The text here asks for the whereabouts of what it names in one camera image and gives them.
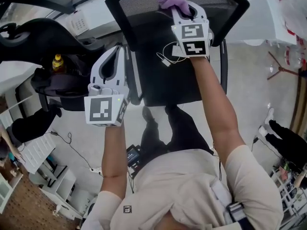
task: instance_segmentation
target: black pants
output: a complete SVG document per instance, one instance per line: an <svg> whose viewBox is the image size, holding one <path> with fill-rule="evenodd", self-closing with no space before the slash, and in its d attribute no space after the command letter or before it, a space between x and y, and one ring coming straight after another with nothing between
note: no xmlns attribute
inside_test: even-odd
<svg viewBox="0 0 307 230"><path fill-rule="evenodd" d="M149 121L142 136L141 149L144 155L139 170L154 158L168 152L202 149L213 155L213 151L210 150L207 142L198 132L193 118L189 114L177 106L167 107L165 111L173 131L172 139L167 145L160 141L158 124L154 119Z"/></svg>
<svg viewBox="0 0 307 230"><path fill-rule="evenodd" d="M19 118L12 124L12 133L21 143L43 136L57 114L57 107L51 106L48 112L39 109L32 116Z"/></svg>
<svg viewBox="0 0 307 230"><path fill-rule="evenodd" d="M288 161L293 162L298 168L295 168L290 163L290 168L301 172L304 164L307 162L307 143L298 134L289 130L288 128L282 127L271 120L269 122L272 130L281 138L277 138L275 135L267 134L266 140L274 146L278 152Z"/></svg>

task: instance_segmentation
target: plastic bag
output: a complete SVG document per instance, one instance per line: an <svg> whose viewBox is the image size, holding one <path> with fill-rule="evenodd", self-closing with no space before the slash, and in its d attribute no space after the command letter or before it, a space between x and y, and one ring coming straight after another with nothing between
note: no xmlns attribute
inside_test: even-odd
<svg viewBox="0 0 307 230"><path fill-rule="evenodd" d="M307 0L281 0L280 6L285 26L307 40Z"/></svg>

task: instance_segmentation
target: purple cloth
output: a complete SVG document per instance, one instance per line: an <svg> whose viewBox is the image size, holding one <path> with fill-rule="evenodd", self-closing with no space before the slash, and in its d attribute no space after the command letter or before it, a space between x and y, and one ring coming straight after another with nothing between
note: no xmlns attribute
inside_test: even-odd
<svg viewBox="0 0 307 230"><path fill-rule="evenodd" d="M192 15L189 9L187 0L158 0L161 9L168 9L174 5L178 6L180 10L186 15Z"/></svg>

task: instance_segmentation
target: hand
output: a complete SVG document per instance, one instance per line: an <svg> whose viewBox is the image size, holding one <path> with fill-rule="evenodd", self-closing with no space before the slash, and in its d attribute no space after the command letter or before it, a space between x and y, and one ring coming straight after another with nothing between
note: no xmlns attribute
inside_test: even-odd
<svg viewBox="0 0 307 230"><path fill-rule="evenodd" d="M12 154L14 155L15 158L17 158L18 160L22 160L23 156L21 155L21 153L19 152L19 150L17 148L12 148L11 149Z"/></svg>

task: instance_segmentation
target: wooden floor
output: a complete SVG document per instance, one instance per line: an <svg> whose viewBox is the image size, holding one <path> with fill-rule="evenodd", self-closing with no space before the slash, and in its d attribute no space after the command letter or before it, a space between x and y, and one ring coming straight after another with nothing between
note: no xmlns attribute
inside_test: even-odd
<svg viewBox="0 0 307 230"><path fill-rule="evenodd" d="M0 172L7 180L12 178L11 162L5 163ZM3 214L0 214L1 230L74 230L79 220L68 220L61 215L55 217L52 211L56 205L31 183L28 172L22 169L24 176L15 188Z"/></svg>

